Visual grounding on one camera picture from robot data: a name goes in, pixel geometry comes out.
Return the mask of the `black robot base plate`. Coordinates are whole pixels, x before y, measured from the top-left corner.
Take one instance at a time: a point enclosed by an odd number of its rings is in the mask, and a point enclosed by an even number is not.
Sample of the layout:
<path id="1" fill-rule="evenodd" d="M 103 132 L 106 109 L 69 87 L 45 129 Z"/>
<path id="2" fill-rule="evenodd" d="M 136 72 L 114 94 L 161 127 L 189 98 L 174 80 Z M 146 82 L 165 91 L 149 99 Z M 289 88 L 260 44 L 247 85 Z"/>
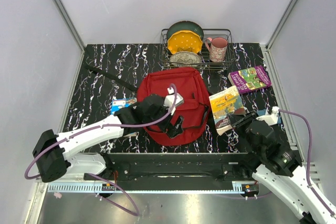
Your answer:
<path id="1" fill-rule="evenodd" d="M 141 177 L 209 177 L 215 180 L 248 180 L 261 164 L 248 153 L 102 153 L 104 179 L 128 181 Z"/>

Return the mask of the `purple treehouse paperback book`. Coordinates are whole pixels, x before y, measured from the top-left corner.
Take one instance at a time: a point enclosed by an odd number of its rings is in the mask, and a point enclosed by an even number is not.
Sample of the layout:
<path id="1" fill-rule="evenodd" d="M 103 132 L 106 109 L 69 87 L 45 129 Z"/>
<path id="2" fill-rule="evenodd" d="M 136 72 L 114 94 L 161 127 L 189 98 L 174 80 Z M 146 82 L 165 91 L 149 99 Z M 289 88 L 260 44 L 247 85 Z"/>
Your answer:
<path id="1" fill-rule="evenodd" d="M 228 74 L 228 79 L 238 89 L 239 94 L 250 93 L 272 85 L 263 66 L 231 72 Z"/>

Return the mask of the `yellow paperback book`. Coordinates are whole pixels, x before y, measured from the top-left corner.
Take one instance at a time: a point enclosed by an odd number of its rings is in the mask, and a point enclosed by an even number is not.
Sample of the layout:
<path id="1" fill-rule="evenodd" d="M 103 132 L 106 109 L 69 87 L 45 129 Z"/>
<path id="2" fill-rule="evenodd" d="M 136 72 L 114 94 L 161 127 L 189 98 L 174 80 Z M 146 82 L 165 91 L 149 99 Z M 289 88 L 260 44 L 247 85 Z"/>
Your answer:
<path id="1" fill-rule="evenodd" d="M 218 135 L 231 130 L 230 115 L 245 115 L 245 107 L 236 86 L 209 96 L 215 129 Z"/>

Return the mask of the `red student backpack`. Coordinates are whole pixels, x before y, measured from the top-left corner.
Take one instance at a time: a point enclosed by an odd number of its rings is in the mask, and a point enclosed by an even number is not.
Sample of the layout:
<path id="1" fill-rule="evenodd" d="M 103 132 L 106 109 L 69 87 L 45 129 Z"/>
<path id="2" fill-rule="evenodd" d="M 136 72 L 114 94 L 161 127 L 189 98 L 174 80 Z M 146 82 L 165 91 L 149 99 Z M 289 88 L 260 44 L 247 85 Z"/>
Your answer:
<path id="1" fill-rule="evenodd" d="M 135 87 L 99 68 L 85 68 L 136 93 L 136 103 L 113 113 L 126 134 L 143 128 L 164 146 L 189 144 L 203 134 L 210 101 L 198 70 L 183 67 L 150 73 Z"/>

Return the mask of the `blue comic paperback book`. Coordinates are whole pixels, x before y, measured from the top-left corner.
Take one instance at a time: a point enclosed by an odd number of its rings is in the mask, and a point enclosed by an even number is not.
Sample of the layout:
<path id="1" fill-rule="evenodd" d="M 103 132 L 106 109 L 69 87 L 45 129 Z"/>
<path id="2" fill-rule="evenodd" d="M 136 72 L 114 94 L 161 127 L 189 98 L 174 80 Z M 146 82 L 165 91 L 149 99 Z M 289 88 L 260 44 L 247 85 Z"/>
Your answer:
<path id="1" fill-rule="evenodd" d="M 112 100 L 110 114 L 114 115 L 120 109 L 129 107 L 130 105 L 132 105 L 132 104 L 134 104 L 136 102 L 137 102 L 136 98 Z"/>

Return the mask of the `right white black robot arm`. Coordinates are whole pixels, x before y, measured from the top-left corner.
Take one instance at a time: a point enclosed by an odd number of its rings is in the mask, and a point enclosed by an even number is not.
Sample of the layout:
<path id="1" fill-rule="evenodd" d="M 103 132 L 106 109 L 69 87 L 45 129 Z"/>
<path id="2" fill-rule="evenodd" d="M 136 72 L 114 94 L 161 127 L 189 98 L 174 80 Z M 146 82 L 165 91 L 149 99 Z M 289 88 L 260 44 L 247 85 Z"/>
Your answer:
<path id="1" fill-rule="evenodd" d="M 335 205 L 311 179 L 310 158 L 303 165 L 300 153 L 279 141 L 272 128 L 282 112 L 275 106 L 262 116 L 255 111 L 229 116 L 232 128 L 249 146 L 235 170 L 242 179 L 254 179 L 269 189 L 300 223 L 335 223 Z"/>

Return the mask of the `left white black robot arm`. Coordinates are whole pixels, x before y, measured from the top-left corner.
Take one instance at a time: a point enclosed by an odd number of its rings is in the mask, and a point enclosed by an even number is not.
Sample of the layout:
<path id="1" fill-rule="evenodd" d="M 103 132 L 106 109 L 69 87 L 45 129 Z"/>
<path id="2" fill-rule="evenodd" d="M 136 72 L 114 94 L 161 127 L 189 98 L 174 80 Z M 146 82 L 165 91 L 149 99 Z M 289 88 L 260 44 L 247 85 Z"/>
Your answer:
<path id="1" fill-rule="evenodd" d="M 182 118 L 171 123 L 177 107 L 184 102 L 178 93 L 166 97 L 152 94 L 141 102 L 119 107 L 111 115 L 94 124 L 69 132 L 44 131 L 33 149 L 32 165 L 44 183 L 65 175 L 92 173 L 103 180 L 113 175 L 113 167 L 100 154 L 89 156 L 82 151 L 101 142 L 127 136 L 148 126 L 158 126 L 163 135 L 172 139 L 182 130 Z"/>

